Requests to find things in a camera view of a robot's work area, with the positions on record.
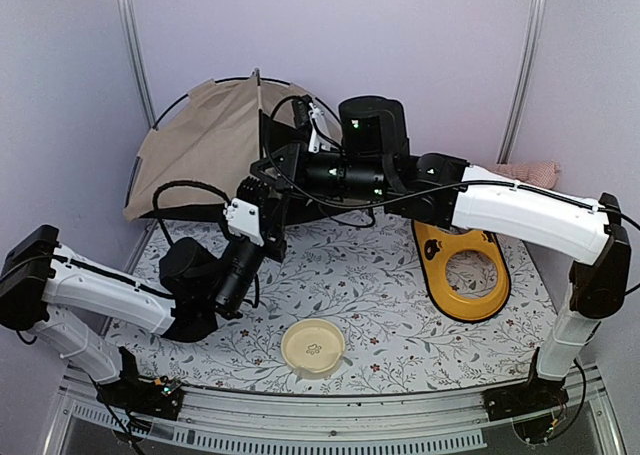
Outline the beige pet tent fabric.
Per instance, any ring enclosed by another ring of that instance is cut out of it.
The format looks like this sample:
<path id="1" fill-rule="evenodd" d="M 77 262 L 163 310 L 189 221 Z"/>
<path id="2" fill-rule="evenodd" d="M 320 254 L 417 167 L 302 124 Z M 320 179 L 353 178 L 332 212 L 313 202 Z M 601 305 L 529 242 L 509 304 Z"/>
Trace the beige pet tent fabric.
<path id="1" fill-rule="evenodd" d="M 295 128 L 291 106 L 279 102 L 268 116 Z M 154 202 L 153 194 L 167 182 L 194 180 L 233 196 L 258 157 L 258 135 L 246 129 L 209 129 L 197 134 L 183 127 L 151 128 L 136 155 L 123 215 L 128 221 L 156 216 L 215 221 L 223 204 L 215 195 L 177 187 Z"/>

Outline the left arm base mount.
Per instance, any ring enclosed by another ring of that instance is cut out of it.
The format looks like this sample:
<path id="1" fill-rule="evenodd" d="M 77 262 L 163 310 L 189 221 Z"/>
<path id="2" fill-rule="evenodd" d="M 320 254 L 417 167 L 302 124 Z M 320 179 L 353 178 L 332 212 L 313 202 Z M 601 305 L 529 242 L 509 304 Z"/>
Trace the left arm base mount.
<path id="1" fill-rule="evenodd" d="M 148 415 L 176 421 L 181 411 L 184 391 L 169 383 L 120 379 L 109 384 L 95 384 L 97 399 L 128 414 Z"/>

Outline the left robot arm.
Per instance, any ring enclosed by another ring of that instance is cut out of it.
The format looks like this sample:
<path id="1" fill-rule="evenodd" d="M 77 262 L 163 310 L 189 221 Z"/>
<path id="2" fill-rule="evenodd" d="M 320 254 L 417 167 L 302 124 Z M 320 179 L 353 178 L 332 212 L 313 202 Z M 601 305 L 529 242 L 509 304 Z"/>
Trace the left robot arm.
<path id="1" fill-rule="evenodd" d="M 265 259 L 286 251 L 288 201 L 248 196 L 232 199 L 220 228 L 227 245 L 214 256 L 197 240 L 175 241 L 159 262 L 156 283 L 78 255 L 42 225 L 7 255 L 1 272 L 1 324 L 47 341 L 61 358 L 82 368 L 128 409 L 148 401 L 149 383 L 126 348 L 107 342 L 72 308 L 132 323 L 149 334 L 180 343 L 199 342 L 219 319 L 235 320 L 247 292 L 257 292 Z"/>

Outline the black tent pole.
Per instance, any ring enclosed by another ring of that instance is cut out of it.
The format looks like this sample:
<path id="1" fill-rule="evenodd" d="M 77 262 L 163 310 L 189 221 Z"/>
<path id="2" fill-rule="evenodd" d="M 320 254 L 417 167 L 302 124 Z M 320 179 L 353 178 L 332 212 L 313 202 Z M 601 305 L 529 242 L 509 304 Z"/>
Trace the black tent pole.
<path id="1" fill-rule="evenodd" d="M 263 111 L 270 115 L 277 102 L 289 95 L 310 92 L 292 82 L 262 78 Z M 257 133 L 255 76 L 207 80 L 179 98 L 152 127 L 183 127 L 200 134 L 209 129 L 246 129 Z"/>
<path id="2" fill-rule="evenodd" d="M 262 78 L 261 72 L 258 67 L 254 68 L 253 75 L 255 76 L 256 83 L 256 101 L 257 101 L 257 135 L 258 135 L 258 153 L 259 159 L 264 156 L 264 148 L 263 148 L 263 103 L 262 103 Z"/>

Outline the pink checkered cushion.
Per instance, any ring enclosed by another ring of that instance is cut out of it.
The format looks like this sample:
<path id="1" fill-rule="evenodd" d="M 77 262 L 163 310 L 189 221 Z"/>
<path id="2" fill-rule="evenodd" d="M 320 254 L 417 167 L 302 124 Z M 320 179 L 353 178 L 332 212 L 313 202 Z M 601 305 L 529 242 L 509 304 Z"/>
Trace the pink checkered cushion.
<path id="1" fill-rule="evenodd" d="M 486 165 L 492 174 L 523 182 L 543 189 L 553 189 L 560 177 L 561 168 L 556 162 L 526 162 Z"/>

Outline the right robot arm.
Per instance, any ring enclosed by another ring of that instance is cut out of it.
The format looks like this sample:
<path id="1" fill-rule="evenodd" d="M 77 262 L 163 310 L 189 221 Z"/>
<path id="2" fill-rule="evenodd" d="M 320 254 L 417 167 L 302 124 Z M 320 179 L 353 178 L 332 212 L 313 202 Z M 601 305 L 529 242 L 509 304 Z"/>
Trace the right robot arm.
<path id="1" fill-rule="evenodd" d="M 537 411 L 562 387 L 598 322 L 629 294 L 630 219 L 611 194 L 579 198 L 494 174 L 464 159 L 410 152 L 402 104 L 358 96 L 339 105 L 341 140 L 321 124 L 313 100 L 288 96 L 294 122 L 272 109 L 259 117 L 253 175 L 279 193 L 337 210 L 382 208 L 441 229 L 515 237 L 569 256 L 568 295 L 536 351 L 517 402 Z"/>

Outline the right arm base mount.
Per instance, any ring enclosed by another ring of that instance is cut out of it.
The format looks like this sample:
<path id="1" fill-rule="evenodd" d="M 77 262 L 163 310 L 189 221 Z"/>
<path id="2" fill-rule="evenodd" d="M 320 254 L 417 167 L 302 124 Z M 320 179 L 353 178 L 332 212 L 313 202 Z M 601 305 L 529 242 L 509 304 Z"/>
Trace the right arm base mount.
<path id="1" fill-rule="evenodd" d="M 536 386 L 523 382 L 482 392 L 489 420 L 524 417 L 516 421 L 513 428 L 520 440 L 532 445 L 543 444 L 550 439 L 568 401 L 566 390 L 554 384 Z"/>

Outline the yellow double bowl holder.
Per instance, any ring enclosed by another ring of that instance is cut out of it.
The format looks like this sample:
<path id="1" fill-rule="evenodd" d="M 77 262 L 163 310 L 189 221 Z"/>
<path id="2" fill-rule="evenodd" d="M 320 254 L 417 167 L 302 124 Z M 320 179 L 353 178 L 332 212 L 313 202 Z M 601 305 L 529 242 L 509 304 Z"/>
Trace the yellow double bowl holder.
<path id="1" fill-rule="evenodd" d="M 497 315 L 511 292 L 498 237 L 487 231 L 446 232 L 412 224 L 427 294 L 447 317 L 479 323 Z"/>

